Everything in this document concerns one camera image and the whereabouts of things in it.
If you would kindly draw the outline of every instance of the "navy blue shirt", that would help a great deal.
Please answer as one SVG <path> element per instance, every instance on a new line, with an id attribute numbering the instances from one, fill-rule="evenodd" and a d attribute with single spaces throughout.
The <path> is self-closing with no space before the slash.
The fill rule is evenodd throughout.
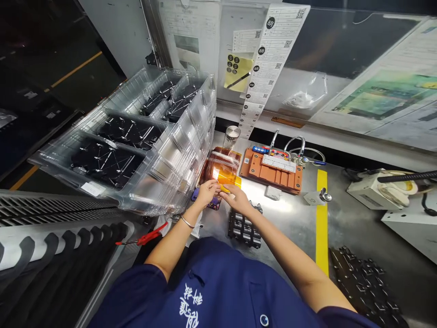
<path id="1" fill-rule="evenodd" d="M 151 264 L 127 270 L 88 327 L 378 327 L 339 307 L 315 313 L 272 268 L 212 237 L 191 244 L 186 268 L 174 291 Z"/>

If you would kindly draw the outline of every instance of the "white machine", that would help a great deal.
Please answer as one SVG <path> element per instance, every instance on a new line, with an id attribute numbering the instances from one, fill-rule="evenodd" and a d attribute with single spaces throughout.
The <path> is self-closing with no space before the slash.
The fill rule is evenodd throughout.
<path id="1" fill-rule="evenodd" d="M 411 197 L 409 207 L 387 211 L 382 222 L 437 264 L 437 220 L 425 213 L 422 195 Z M 428 193 L 429 206 L 437 204 L 437 190 Z"/>
<path id="2" fill-rule="evenodd" d="M 400 210 L 410 205 L 408 197 L 417 193 L 417 184 L 414 181 L 381 183 L 377 179 L 402 174 L 384 169 L 372 175 L 360 173 L 358 177 L 362 181 L 352 182 L 346 191 L 371 210 Z"/>

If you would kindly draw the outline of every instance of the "yellow floor line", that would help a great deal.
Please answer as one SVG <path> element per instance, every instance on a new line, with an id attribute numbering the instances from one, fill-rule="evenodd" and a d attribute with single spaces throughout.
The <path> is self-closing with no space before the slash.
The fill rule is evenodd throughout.
<path id="1" fill-rule="evenodd" d="M 38 166 L 34 165 L 34 166 L 33 166 L 29 171 L 27 171 L 27 173 L 26 173 L 25 175 L 23 175 L 23 176 L 21 177 L 21 179 L 18 180 L 18 181 L 15 183 L 15 185 L 13 185 L 9 190 L 18 190 L 18 188 L 20 188 L 21 185 L 22 185 L 23 183 L 25 183 L 26 180 L 29 179 L 29 178 L 32 176 L 32 174 L 34 174 L 34 173 L 36 172 L 36 170 L 38 170 Z"/>
<path id="2" fill-rule="evenodd" d="M 90 59 L 88 59 L 86 62 L 80 64 L 78 67 L 76 67 L 74 70 L 72 70 L 70 73 L 68 73 L 67 75 L 65 75 L 64 77 L 60 78 L 58 81 L 56 81 L 55 83 L 53 83 L 51 85 L 52 88 L 56 87 L 59 83 L 61 83 L 62 81 L 64 81 L 65 79 L 67 79 L 68 77 L 70 77 L 71 75 L 73 75 L 74 73 L 76 73 L 76 71 L 80 70 L 82 67 L 84 67 L 86 64 L 90 63 L 91 61 L 93 61 L 94 59 L 96 59 L 97 57 L 99 57 L 102 54 L 102 52 L 98 52 L 97 54 L 95 54 L 93 57 L 91 57 Z"/>
<path id="3" fill-rule="evenodd" d="M 317 171 L 317 190 L 328 189 L 328 174 Z M 317 205 L 315 224 L 315 262 L 329 276 L 328 261 L 328 204 Z"/>

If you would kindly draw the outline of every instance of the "purple object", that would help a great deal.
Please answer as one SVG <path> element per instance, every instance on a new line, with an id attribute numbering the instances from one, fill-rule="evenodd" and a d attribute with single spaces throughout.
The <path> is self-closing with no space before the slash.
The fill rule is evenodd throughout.
<path id="1" fill-rule="evenodd" d="M 193 195 L 191 196 L 191 200 L 195 201 L 197 199 L 198 195 L 199 195 L 199 188 L 196 188 L 193 192 Z M 213 210 L 218 210 L 221 202 L 222 202 L 221 198 L 219 199 L 217 197 L 213 197 L 213 200 L 211 201 L 211 203 L 206 205 L 206 207 L 209 207 L 210 209 L 213 209 Z"/>

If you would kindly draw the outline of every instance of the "black circle sticker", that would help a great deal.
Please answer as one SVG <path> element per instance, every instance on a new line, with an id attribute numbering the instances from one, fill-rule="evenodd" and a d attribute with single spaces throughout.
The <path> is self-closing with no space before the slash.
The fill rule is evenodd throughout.
<path id="1" fill-rule="evenodd" d="M 270 30 L 273 27 L 273 25 L 274 25 L 274 17 L 270 17 L 265 27 L 267 27 L 267 29 Z"/>

